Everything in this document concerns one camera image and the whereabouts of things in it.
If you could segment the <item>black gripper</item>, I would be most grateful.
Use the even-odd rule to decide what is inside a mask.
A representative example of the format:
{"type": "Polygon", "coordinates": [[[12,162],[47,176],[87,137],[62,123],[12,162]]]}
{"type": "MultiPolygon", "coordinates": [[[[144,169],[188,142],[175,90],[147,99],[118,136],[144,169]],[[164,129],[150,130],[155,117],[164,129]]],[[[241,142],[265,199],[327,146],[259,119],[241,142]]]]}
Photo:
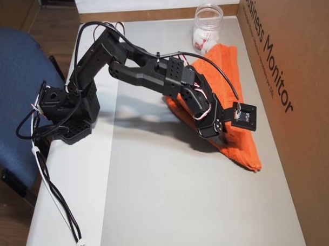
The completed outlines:
{"type": "Polygon", "coordinates": [[[201,120],[195,122],[198,135],[211,145],[222,148],[227,144],[225,123],[222,122],[224,109],[215,94],[212,95],[211,110],[201,120]]]}

